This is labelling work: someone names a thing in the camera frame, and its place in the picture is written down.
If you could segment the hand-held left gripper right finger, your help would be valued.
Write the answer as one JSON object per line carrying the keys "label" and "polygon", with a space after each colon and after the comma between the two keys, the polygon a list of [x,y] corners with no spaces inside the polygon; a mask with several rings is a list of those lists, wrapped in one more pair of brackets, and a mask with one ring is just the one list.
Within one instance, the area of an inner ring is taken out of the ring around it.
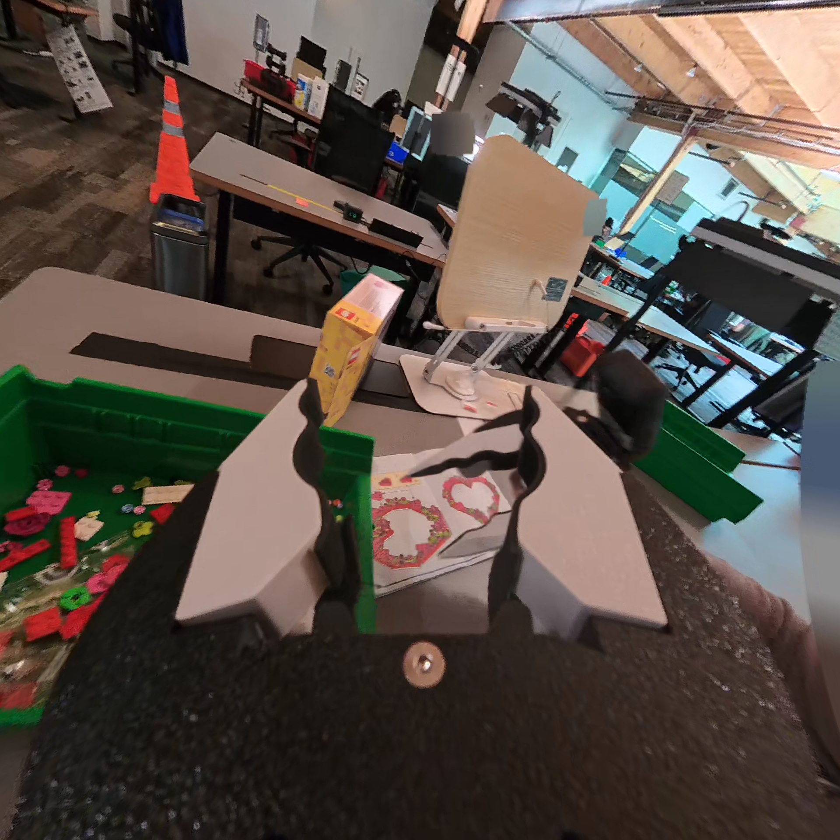
{"label": "hand-held left gripper right finger", "polygon": [[525,489],[490,568],[490,621],[517,600],[535,632],[565,639],[595,617],[666,627],[622,471],[538,388],[526,391],[521,433]]}

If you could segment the orange traffic cone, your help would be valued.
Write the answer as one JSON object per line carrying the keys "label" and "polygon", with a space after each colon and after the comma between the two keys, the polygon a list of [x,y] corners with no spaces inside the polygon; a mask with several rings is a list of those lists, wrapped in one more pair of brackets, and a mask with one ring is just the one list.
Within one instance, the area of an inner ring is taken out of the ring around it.
{"label": "orange traffic cone", "polygon": [[198,200],[190,174],[179,94],[175,79],[169,76],[164,77],[161,135],[154,179],[150,184],[150,203],[157,204],[164,194]]}

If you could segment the light wooden board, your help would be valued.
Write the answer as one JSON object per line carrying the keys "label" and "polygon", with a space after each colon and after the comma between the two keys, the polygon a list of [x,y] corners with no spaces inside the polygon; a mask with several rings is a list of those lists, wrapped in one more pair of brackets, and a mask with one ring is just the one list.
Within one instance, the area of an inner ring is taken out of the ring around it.
{"label": "light wooden board", "polygon": [[449,331],[545,333],[567,304],[606,200],[511,136],[468,168],[437,289]]}

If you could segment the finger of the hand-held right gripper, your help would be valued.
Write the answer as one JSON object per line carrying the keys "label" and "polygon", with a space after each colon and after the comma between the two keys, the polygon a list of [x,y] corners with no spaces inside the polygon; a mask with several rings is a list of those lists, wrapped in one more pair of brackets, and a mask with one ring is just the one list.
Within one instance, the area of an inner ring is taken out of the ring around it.
{"label": "finger of the hand-held right gripper", "polygon": [[476,554],[495,554],[504,543],[504,532],[465,532],[439,553],[441,560],[457,560]]}
{"label": "finger of the hand-held right gripper", "polygon": [[479,466],[485,470],[508,470],[527,482],[527,464],[522,461],[524,408],[500,415],[459,438],[436,454],[419,459],[407,473],[412,478],[435,476],[448,469],[467,475]]}

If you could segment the teal plastic crate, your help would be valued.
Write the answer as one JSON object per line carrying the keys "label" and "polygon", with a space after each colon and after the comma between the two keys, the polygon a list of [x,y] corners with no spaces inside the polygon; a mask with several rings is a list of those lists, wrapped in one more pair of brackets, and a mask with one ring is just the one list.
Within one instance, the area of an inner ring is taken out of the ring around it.
{"label": "teal plastic crate", "polygon": [[349,295],[352,289],[354,289],[362,281],[362,279],[367,277],[369,274],[391,282],[393,285],[401,288],[402,290],[407,289],[408,279],[403,275],[382,266],[367,266],[362,269],[343,269],[339,273],[341,296],[344,298]]}

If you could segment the black frame desk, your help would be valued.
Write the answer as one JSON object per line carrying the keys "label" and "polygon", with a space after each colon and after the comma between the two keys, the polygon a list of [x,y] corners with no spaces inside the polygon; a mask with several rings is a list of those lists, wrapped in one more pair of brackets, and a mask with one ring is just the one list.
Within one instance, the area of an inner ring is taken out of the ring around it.
{"label": "black frame desk", "polygon": [[780,393],[817,361],[838,362],[838,264],[781,243],[767,232],[726,218],[702,219],[691,240],[655,274],[648,306],[670,281],[778,333],[803,348],[750,394],[710,421],[723,429]]}

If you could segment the grey office desk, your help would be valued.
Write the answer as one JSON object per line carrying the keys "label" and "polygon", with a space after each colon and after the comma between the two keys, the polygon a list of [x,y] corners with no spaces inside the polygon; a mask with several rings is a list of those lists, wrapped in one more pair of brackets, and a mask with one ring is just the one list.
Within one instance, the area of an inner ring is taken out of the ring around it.
{"label": "grey office desk", "polygon": [[[228,279],[228,245],[233,220],[276,235],[313,235],[330,242],[339,256],[383,266],[410,278],[409,293],[445,267],[448,247],[423,217],[365,195],[243,141],[216,133],[191,163],[195,182],[217,189],[215,251],[210,300],[222,304]],[[342,219],[336,200],[364,210],[364,224]],[[380,218],[423,236],[418,249],[372,235]]]}

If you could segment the long grey desk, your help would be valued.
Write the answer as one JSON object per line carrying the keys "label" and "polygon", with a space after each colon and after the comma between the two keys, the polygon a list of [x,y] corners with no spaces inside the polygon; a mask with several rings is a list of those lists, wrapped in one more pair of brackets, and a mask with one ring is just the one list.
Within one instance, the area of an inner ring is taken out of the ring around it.
{"label": "long grey desk", "polygon": [[585,316],[592,321],[606,314],[619,319],[621,327],[632,322],[629,338],[623,339],[624,343],[633,341],[637,332],[648,336],[652,343],[647,348],[643,362],[658,373],[676,375],[670,386],[672,392],[683,385],[690,386],[693,391],[700,389],[703,392],[732,369],[730,360],[707,340],[666,314],[663,306],[654,304],[638,316],[637,311],[644,306],[644,300],[582,276],[570,293],[570,302],[580,308],[586,306],[592,311],[592,314]]}

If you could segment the open heart instruction booklet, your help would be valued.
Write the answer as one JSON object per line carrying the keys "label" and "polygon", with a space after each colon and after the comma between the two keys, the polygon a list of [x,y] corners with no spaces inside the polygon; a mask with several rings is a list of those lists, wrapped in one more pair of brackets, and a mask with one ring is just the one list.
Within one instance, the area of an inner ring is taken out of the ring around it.
{"label": "open heart instruction booklet", "polygon": [[374,458],[371,477],[373,580],[376,597],[489,560],[494,548],[472,553],[459,545],[468,532],[490,536],[489,522],[511,504],[488,471],[474,477],[456,469],[411,477],[418,462],[438,451]]}

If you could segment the black office chair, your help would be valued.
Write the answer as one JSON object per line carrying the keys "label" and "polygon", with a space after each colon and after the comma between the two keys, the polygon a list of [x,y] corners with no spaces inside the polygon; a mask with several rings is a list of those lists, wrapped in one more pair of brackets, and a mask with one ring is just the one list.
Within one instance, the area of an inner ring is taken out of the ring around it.
{"label": "black office chair", "polygon": [[253,237],[249,244],[257,252],[265,245],[278,245],[285,249],[262,269],[265,278],[273,278],[277,268],[292,261],[311,262],[323,278],[322,294],[326,297],[331,296],[335,288],[335,278],[327,268],[327,263],[336,266],[339,272],[349,268],[344,257],[339,256],[336,247],[329,241],[324,243],[315,239],[312,234],[298,236],[261,234]]}

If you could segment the pile of loose lego pieces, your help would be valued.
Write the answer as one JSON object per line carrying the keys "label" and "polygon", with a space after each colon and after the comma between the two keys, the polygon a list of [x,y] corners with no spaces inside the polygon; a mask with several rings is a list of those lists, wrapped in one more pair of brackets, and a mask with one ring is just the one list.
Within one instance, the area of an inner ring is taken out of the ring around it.
{"label": "pile of loose lego pieces", "polygon": [[40,721],[95,611],[195,483],[57,465],[2,505],[3,730]]}

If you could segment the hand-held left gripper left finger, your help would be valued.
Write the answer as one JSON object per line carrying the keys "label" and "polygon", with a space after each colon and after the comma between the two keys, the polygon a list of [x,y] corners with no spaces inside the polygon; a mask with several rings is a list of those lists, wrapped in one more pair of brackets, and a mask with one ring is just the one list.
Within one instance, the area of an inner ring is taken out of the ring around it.
{"label": "hand-held left gripper left finger", "polygon": [[180,626],[251,616],[281,637],[358,633],[358,534],[321,485],[322,420],[316,382],[299,381],[220,465]]}

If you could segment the steel trash can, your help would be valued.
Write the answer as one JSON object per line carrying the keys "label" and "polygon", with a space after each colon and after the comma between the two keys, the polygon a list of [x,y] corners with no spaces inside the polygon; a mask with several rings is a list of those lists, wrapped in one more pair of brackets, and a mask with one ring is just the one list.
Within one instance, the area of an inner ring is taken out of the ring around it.
{"label": "steel trash can", "polygon": [[209,300],[209,227],[206,205],[160,194],[150,219],[154,288],[179,297]]}

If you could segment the red storage tub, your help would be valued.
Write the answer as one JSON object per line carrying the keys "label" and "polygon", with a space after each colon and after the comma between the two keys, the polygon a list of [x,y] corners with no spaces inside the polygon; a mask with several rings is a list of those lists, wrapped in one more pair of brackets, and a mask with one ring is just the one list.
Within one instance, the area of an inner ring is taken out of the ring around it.
{"label": "red storage tub", "polygon": [[252,59],[244,62],[245,80],[248,84],[267,91],[270,96],[284,102],[293,102],[297,82],[286,75],[286,66],[263,66]]}

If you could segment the black power strip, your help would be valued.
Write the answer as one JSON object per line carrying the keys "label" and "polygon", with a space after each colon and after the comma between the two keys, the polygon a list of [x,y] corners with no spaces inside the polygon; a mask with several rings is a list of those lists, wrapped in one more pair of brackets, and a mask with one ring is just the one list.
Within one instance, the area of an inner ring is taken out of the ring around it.
{"label": "black power strip", "polygon": [[380,218],[373,218],[368,223],[372,235],[387,238],[410,249],[418,249],[424,241],[424,237],[404,227],[399,227]]}

